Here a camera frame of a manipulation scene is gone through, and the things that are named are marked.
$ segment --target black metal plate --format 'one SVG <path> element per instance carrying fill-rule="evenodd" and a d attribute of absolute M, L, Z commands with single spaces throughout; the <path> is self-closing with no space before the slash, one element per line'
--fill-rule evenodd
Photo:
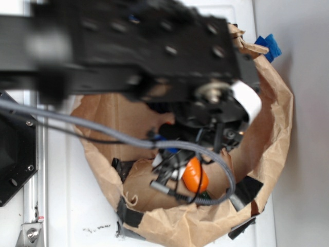
<path fill-rule="evenodd" d="M 15 102 L 5 91 L 0 91 L 0 97 Z M 12 116 L 0 109 L 0 207 L 37 171 L 35 125 L 28 124 L 35 119 L 27 114 L 7 113 Z"/>

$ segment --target wire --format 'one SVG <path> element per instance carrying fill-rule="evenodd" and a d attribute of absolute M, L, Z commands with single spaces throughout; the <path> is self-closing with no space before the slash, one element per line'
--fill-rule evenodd
<path fill-rule="evenodd" d="M 70 124 L 74 125 L 79 125 L 85 128 L 89 128 L 101 133 L 104 133 L 106 135 L 112 136 L 115 139 L 135 146 L 139 148 L 145 148 L 145 149 L 168 149 L 168 148 L 177 148 L 177 149 L 185 149 L 185 150 L 190 150 L 193 152 L 201 153 L 203 155 L 209 156 L 211 159 L 213 159 L 216 163 L 218 163 L 224 170 L 230 187 L 227 190 L 227 193 L 223 195 L 221 198 L 216 199 L 216 200 L 209 200 L 209 199 L 204 199 L 204 198 L 196 198 L 195 203 L 196 204 L 203 204 L 203 205 L 215 205 L 215 204 L 220 204 L 223 201 L 227 200 L 231 195 L 233 195 L 235 191 L 235 178 L 225 163 L 225 161 L 220 157 L 220 155 L 208 150 L 207 148 L 201 147 L 197 144 L 194 143 L 189 143 L 189 142 L 183 142 L 179 140 L 165 140 L 165 141 L 150 141 L 150 140 L 140 140 L 135 137 L 129 136 L 127 134 L 121 133 L 117 130 L 114 130 L 112 128 L 106 127 L 104 125 L 101 125 L 99 123 L 95 123 L 86 119 L 74 117 L 74 116 L 69 116 L 69 115 L 64 115 L 56 112 L 51 112 L 51 111 L 45 111 L 41 109 L 36 109 L 33 107 L 28 107 L 24 105 L 20 105 L 14 102 L 9 102 L 4 99 L 0 99 L 0 108 L 7 109 L 7 110 L 13 110 L 17 112 L 22 112 L 26 114 L 31 114 L 31 115 L 39 115 L 43 117 L 48 117 L 51 119 L 56 119 L 59 121 L 67 122 Z M 190 202 L 193 200 L 191 197 L 186 197 L 182 196 L 186 201 Z"/>
<path fill-rule="evenodd" d="M 10 118 L 15 118 L 17 120 L 20 120 L 20 121 L 27 121 L 29 120 L 30 122 L 32 122 L 34 125 L 37 125 L 37 126 L 44 126 L 46 128 L 51 128 L 51 129 L 54 129 L 54 130 L 57 130 L 57 131 L 61 131 L 61 132 L 64 132 L 65 134 L 69 134 L 69 135 L 72 135 L 72 136 L 75 136 L 77 138 L 81 138 L 81 139 L 84 139 L 84 140 L 87 140 L 89 142 L 92 142 L 92 143 L 98 143 L 98 144 L 105 144 L 105 145 L 118 145 L 118 144 L 123 144 L 125 145 L 125 143 L 123 142 L 120 142 L 120 141 L 117 141 L 117 140 L 100 140 L 100 139 L 95 139 L 95 138 L 91 138 L 91 137 L 88 137 L 88 136 L 85 136 L 85 135 L 82 135 L 82 134 L 78 134 L 72 130 L 68 130 L 68 129 L 65 129 L 65 128 L 61 128 L 61 127 L 57 127 L 57 126 L 54 126 L 54 125 L 49 125 L 47 123 L 41 123 L 37 120 L 32 120 L 32 119 L 27 119 L 26 117 L 24 116 L 18 116 L 16 114 L 12 114 L 12 113 L 8 113 L 8 112 L 5 112 L 5 111 L 0 111 L 1 115 L 6 115 Z"/>

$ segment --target brown paper bag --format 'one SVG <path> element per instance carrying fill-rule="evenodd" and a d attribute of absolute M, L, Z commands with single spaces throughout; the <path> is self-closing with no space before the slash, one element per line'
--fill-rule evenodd
<path fill-rule="evenodd" d="M 249 175 L 264 184 L 254 202 L 239 212 L 230 201 L 216 206 L 177 205 L 173 198 L 149 187 L 154 178 L 149 159 L 155 157 L 156 150 L 82 140 L 90 167 L 112 207 L 117 210 L 120 198 L 124 198 L 128 208 L 144 213 L 138 227 L 126 223 L 124 227 L 148 241 L 170 247 L 199 247 L 216 240 L 264 210 L 284 167 L 292 127 L 292 93 L 266 58 L 260 55 L 267 52 L 266 48 L 247 44 L 241 39 L 243 32 L 231 25 L 230 31 L 240 51 L 254 58 L 261 81 L 261 113 L 239 148 L 230 153 L 237 182 Z M 138 138 L 145 138 L 150 128 L 157 129 L 164 122 L 173 121 L 171 114 L 155 113 L 144 103 L 131 103 L 118 94 L 84 96 L 78 99 L 77 105 L 72 115 Z M 77 131 L 93 138 L 110 139 L 85 128 L 77 128 Z M 123 161 L 139 160 L 124 184 L 111 166 L 114 157 Z M 219 197 L 228 187 L 224 172 L 217 164 L 204 166 L 204 169 L 210 180 L 209 194 Z"/>

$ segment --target white surface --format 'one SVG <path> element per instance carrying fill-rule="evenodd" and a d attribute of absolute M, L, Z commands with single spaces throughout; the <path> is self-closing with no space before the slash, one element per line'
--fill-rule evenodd
<path fill-rule="evenodd" d="M 295 95 L 286 167 L 273 193 L 279 247 L 329 242 L 329 1 L 255 0 L 259 35 L 273 33 L 273 65 Z"/>

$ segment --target bolt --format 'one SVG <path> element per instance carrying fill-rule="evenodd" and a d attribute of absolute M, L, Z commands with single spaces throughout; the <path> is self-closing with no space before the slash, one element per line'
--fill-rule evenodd
<path fill-rule="evenodd" d="M 217 35 L 218 34 L 218 32 L 217 32 L 217 30 L 216 30 L 216 28 L 212 25 L 212 24 L 207 24 L 207 29 L 208 29 L 208 31 L 210 31 L 212 34 L 214 34 L 214 35 Z"/>
<path fill-rule="evenodd" d="M 172 46 L 166 46 L 166 52 L 172 56 L 177 55 L 177 50 L 175 48 L 173 48 Z"/>
<path fill-rule="evenodd" d="M 223 51 L 223 49 L 221 48 L 221 47 L 219 47 L 219 46 L 214 46 L 213 48 L 212 48 L 212 51 L 214 52 L 214 54 L 217 56 L 217 57 L 219 57 L 219 58 L 224 58 L 225 56 L 224 56 L 224 51 Z"/>
<path fill-rule="evenodd" d="M 233 138 L 235 138 L 235 132 L 232 131 L 232 130 L 229 130 L 229 131 L 226 133 L 226 136 L 227 136 L 227 138 L 229 138 L 229 139 L 233 139 Z"/>
<path fill-rule="evenodd" d="M 173 30 L 172 24 L 168 21 L 162 21 L 160 25 L 165 31 L 171 32 Z"/>
<path fill-rule="evenodd" d="M 205 93 L 205 98 L 211 104 L 217 104 L 220 101 L 221 91 L 218 89 L 210 89 Z"/>
<path fill-rule="evenodd" d="M 29 126 L 29 127 L 31 127 L 31 126 L 33 126 L 33 123 L 30 122 L 30 121 L 26 121 L 26 125 Z"/>
<path fill-rule="evenodd" d="M 89 31 L 94 31 L 94 32 L 98 31 L 97 24 L 89 20 L 83 21 L 82 26 Z"/>
<path fill-rule="evenodd" d="M 35 228 L 31 228 L 30 230 L 27 231 L 26 236 L 28 239 L 35 239 L 39 235 L 39 232 Z"/>
<path fill-rule="evenodd" d="M 129 85 L 134 85 L 134 86 L 137 86 L 139 85 L 139 82 L 141 80 L 141 77 L 140 76 L 137 76 L 137 75 L 133 75 L 133 76 L 130 76 L 127 83 Z"/>
<path fill-rule="evenodd" d="M 127 32 L 127 27 L 119 22 L 111 22 L 111 27 L 113 28 L 113 30 L 117 32 L 121 32 L 121 33 Z"/>

